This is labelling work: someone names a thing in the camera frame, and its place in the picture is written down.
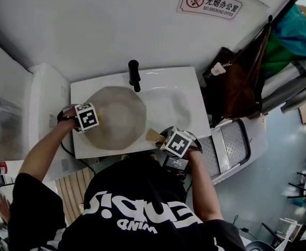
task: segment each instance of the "teal bag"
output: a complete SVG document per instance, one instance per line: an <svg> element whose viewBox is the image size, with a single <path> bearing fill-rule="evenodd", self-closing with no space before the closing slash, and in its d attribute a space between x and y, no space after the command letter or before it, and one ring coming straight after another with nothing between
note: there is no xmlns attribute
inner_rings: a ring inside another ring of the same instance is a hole
<svg viewBox="0 0 306 251"><path fill-rule="evenodd" d="M306 17L296 5L274 26L273 31L285 48L306 57Z"/></svg>

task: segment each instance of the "white tag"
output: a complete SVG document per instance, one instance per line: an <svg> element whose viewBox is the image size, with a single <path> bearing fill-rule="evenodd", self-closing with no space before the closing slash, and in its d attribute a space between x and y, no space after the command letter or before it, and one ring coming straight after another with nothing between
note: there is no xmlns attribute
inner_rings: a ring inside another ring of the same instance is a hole
<svg viewBox="0 0 306 251"><path fill-rule="evenodd" d="M224 67L220 64L220 62L217 62L216 65L211 69L211 73L214 76L217 76L218 74L222 74L225 73L226 70L224 69Z"/></svg>

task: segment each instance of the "no smoking sign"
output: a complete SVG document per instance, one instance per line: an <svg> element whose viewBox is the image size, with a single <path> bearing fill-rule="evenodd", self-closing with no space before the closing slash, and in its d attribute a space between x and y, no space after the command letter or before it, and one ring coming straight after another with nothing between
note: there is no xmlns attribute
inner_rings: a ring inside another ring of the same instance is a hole
<svg viewBox="0 0 306 251"><path fill-rule="evenodd" d="M186 0L186 4L189 7L196 8L196 7L200 7L201 5L203 5L204 0Z"/></svg>
<svg viewBox="0 0 306 251"><path fill-rule="evenodd" d="M241 7L237 0L180 0L177 12L234 19Z"/></svg>

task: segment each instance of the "black t-shirt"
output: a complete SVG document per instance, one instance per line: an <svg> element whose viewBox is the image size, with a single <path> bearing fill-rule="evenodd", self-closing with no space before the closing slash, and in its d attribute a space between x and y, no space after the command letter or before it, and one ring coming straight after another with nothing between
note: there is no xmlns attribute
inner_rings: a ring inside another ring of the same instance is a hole
<svg viewBox="0 0 306 251"><path fill-rule="evenodd" d="M84 213L66 228L61 198L30 175L19 174L9 249L245 250L235 226L202 222L184 204L184 195L182 184L156 161L118 162L92 179Z"/></svg>

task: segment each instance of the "green cloth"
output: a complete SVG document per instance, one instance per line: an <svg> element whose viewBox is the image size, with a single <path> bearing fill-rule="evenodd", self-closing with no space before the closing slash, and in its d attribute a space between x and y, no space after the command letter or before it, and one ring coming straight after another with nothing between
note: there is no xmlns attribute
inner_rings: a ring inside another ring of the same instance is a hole
<svg viewBox="0 0 306 251"><path fill-rule="evenodd" d="M303 60L305 58L304 56L295 55L286 49L272 31L262 59L261 71L264 78L268 79L282 71L291 61Z"/></svg>

